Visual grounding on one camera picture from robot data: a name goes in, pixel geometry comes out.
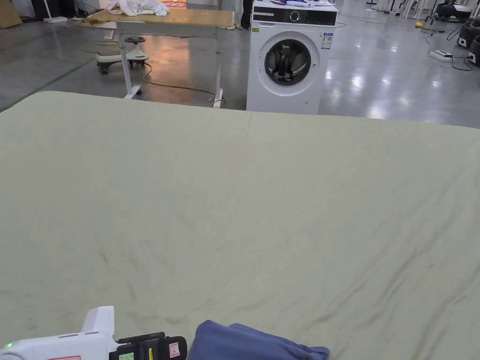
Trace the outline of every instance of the washing machine knob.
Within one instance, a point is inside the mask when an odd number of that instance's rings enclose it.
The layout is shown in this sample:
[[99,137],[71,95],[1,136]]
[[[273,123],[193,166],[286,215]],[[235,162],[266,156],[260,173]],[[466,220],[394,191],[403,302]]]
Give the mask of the washing machine knob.
[[290,21],[296,23],[300,19],[300,13],[296,10],[290,13]]

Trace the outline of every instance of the black device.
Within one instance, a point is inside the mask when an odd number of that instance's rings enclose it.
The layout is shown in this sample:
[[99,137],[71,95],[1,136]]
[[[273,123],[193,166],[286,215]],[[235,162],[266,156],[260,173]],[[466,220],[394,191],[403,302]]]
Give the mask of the black device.
[[480,36],[480,18],[475,18],[461,28],[456,43],[464,48],[469,48],[477,36]]
[[468,55],[471,56],[471,63],[480,66],[480,36],[473,39]]
[[309,11],[298,9],[255,6],[253,20],[275,23],[295,23],[335,26],[336,11]]
[[108,360],[185,360],[187,341],[182,336],[154,333],[118,340],[121,344],[109,353]]

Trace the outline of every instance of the power strip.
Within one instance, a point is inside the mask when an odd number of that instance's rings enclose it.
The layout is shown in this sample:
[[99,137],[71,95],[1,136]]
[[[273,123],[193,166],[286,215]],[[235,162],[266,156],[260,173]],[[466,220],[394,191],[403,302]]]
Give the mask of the power strip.
[[452,61],[452,58],[453,58],[452,54],[450,54],[449,52],[443,51],[443,50],[431,51],[429,53],[429,55],[432,58],[435,58],[437,60],[444,61],[444,62]]

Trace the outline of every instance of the green floor line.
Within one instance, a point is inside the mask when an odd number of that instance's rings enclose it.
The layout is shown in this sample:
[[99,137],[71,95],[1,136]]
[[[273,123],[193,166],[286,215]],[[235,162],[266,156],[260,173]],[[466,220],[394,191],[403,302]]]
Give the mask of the green floor line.
[[3,112],[3,111],[5,111],[6,109],[10,109],[10,108],[11,108],[13,105],[16,105],[16,104],[18,104],[20,101],[22,101],[23,99],[25,99],[25,98],[29,97],[30,95],[33,95],[33,94],[35,94],[35,93],[38,93],[39,91],[42,91],[42,90],[43,90],[43,89],[45,89],[46,87],[48,87],[48,86],[50,86],[50,85],[52,85],[52,84],[56,83],[58,80],[61,80],[61,79],[63,79],[65,76],[68,76],[68,75],[70,75],[72,72],[74,72],[74,71],[78,70],[79,68],[81,68],[81,67],[85,66],[85,65],[86,65],[86,64],[88,64],[89,62],[92,62],[94,59],[95,59],[95,58],[91,58],[91,59],[89,59],[88,61],[84,62],[83,64],[80,64],[80,65],[78,65],[78,66],[74,67],[73,69],[71,69],[71,70],[68,70],[66,73],[64,73],[64,74],[62,74],[62,75],[60,75],[60,76],[56,77],[55,79],[53,79],[53,80],[49,81],[48,83],[46,83],[46,84],[44,84],[44,85],[42,85],[42,86],[38,87],[37,89],[35,89],[35,90],[33,90],[33,91],[29,92],[27,95],[24,95],[24,96],[22,96],[22,97],[21,97],[21,98],[19,98],[19,99],[16,99],[15,101],[13,101],[13,102],[9,103],[7,106],[5,106],[5,107],[3,107],[3,108],[0,108],[0,112]]

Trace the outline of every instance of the red label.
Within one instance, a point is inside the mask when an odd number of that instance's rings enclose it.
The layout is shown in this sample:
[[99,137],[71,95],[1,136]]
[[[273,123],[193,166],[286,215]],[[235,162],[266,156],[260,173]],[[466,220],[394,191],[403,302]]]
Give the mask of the red label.
[[179,350],[179,344],[178,343],[173,343],[169,345],[170,349],[170,357],[174,358],[176,356],[180,356],[180,350]]

